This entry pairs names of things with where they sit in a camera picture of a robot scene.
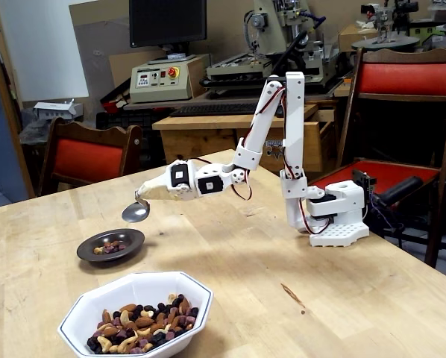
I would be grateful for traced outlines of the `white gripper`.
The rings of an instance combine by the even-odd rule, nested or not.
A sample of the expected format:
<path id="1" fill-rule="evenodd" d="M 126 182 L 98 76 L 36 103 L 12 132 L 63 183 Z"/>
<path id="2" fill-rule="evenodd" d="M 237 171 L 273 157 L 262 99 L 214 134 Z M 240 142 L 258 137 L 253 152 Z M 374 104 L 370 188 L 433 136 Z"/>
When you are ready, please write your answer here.
<path id="1" fill-rule="evenodd" d="M 167 186 L 172 199 L 193 200 L 198 198 L 195 174 L 196 166 L 192 160 L 176 160 L 169 164 L 166 172 L 147 180 L 145 186 Z"/>

